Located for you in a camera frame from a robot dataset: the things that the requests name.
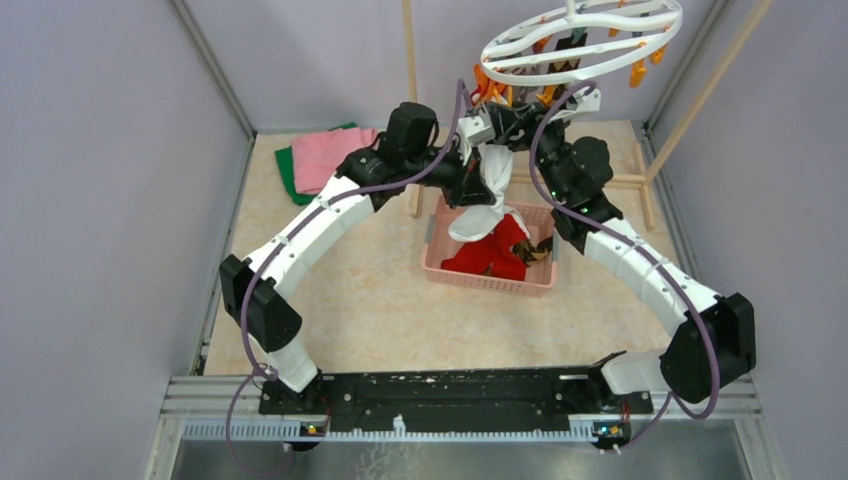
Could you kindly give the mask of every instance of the folded cloth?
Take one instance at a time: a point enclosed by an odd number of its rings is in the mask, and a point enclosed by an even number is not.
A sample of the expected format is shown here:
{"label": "folded cloth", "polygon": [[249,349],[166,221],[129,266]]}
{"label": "folded cloth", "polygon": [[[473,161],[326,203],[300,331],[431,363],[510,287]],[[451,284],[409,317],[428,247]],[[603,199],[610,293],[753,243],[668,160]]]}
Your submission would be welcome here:
{"label": "folded cloth", "polygon": [[512,177],[512,152],[504,145],[481,145],[479,151],[482,158],[480,174],[494,194],[495,204],[468,207],[451,223],[448,235],[457,242],[476,242],[488,235],[503,220],[505,214],[511,213],[526,237],[530,237],[521,215],[514,208],[504,204],[506,187]]}
{"label": "folded cloth", "polygon": [[[331,128],[331,130],[354,127],[356,127],[356,124],[351,122]],[[277,168],[280,169],[280,177],[283,179],[283,188],[291,197],[292,202],[300,206],[309,205],[312,199],[315,198],[315,195],[301,195],[297,193],[297,189],[294,186],[294,159],[292,158],[291,147],[277,150],[274,152],[274,156],[277,158]]]}
{"label": "folded cloth", "polygon": [[476,242],[466,242],[453,258],[442,261],[442,269],[482,275],[491,268],[493,277],[523,281],[527,267],[512,247],[527,239],[524,229],[512,215],[506,215],[491,234]]}
{"label": "folded cloth", "polygon": [[330,130],[295,138],[292,156],[297,192],[320,192],[350,152],[371,145],[375,138],[377,130],[373,128]]}

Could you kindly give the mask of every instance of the white cloth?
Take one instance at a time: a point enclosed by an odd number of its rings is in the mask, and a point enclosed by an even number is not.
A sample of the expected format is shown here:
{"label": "white cloth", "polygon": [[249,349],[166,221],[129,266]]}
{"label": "white cloth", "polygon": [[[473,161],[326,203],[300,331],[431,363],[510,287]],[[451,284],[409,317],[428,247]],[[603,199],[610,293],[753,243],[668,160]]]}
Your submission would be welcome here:
{"label": "white cloth", "polygon": [[481,145],[479,151],[482,158],[480,174],[486,186],[495,195],[495,204],[468,207],[451,223],[448,234],[457,242],[476,242],[491,233],[503,220],[504,215],[510,214],[515,217],[515,222],[524,230],[527,238],[530,238],[530,232],[518,211],[504,205],[506,187],[512,177],[512,152],[504,145]]}

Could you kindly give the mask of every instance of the red cloth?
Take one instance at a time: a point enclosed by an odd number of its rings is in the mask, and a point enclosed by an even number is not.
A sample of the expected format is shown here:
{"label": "red cloth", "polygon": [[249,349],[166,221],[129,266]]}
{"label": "red cloth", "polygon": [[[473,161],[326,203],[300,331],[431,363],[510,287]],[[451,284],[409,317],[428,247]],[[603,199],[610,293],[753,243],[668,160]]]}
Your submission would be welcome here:
{"label": "red cloth", "polygon": [[512,253],[512,247],[526,239],[527,234],[515,217],[504,215],[492,233],[482,240],[463,244],[453,258],[443,260],[442,270],[482,275],[491,266],[493,277],[523,281],[527,267]]}

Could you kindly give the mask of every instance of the gray floor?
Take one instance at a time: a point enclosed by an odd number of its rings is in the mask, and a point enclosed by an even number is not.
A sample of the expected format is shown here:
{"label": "gray floor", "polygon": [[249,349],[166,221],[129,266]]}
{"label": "gray floor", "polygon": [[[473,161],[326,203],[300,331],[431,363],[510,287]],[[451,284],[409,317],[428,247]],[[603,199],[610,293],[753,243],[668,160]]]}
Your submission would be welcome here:
{"label": "gray floor", "polygon": [[[732,422],[663,422],[621,457],[586,454],[584,445],[325,443],[308,453],[283,454],[270,442],[237,444],[255,469],[286,462],[274,477],[373,480],[749,479]],[[224,442],[183,442],[173,480],[250,479]]]}

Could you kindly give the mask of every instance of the white round drying hanger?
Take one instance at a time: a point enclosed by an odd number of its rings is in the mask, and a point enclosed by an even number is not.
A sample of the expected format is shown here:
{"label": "white round drying hanger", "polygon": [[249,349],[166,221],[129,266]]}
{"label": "white round drying hanger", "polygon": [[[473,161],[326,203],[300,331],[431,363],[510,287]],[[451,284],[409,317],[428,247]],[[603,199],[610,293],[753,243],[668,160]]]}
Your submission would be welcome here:
{"label": "white round drying hanger", "polygon": [[[580,13],[584,9],[609,6],[601,13]],[[519,23],[495,37],[483,49],[480,64],[492,80],[521,87],[544,87],[597,77],[630,67],[665,46],[680,31],[682,9],[676,0],[567,0],[566,6]],[[534,43],[551,35],[578,28],[610,28],[622,32],[646,32],[642,36],[585,47],[524,55]],[[595,65],[559,73],[518,73],[522,67],[545,65],[591,55],[623,51],[616,58]]]}

